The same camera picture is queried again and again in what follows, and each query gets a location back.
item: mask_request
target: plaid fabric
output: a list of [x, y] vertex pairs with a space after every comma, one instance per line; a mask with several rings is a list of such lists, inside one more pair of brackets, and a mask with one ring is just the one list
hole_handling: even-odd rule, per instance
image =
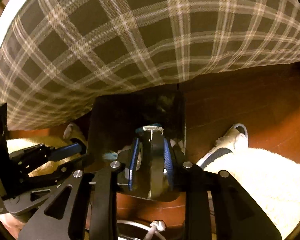
[[39, 129], [97, 96], [296, 61], [297, 0], [28, 0], [0, 50], [0, 103], [9, 129]]

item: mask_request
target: shoe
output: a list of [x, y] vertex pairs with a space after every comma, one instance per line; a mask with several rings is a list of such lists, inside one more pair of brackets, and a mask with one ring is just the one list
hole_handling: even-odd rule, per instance
[[247, 128], [241, 123], [234, 124], [223, 137], [216, 140], [215, 147], [197, 161], [197, 165], [204, 169], [208, 164], [225, 154], [247, 148]]
[[78, 139], [81, 141], [85, 146], [87, 146], [87, 141], [84, 138], [84, 135], [82, 131], [80, 130], [79, 126], [77, 126], [75, 123], [70, 123], [66, 127], [64, 133], [63, 133], [63, 138], [66, 140], [72, 141], [73, 139]]

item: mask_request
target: white fleece blanket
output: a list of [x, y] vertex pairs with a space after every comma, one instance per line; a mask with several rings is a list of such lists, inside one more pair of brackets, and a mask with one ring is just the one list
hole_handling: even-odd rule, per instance
[[285, 239], [300, 221], [300, 164], [278, 154], [248, 148], [226, 154], [205, 169], [227, 170], [253, 197]]

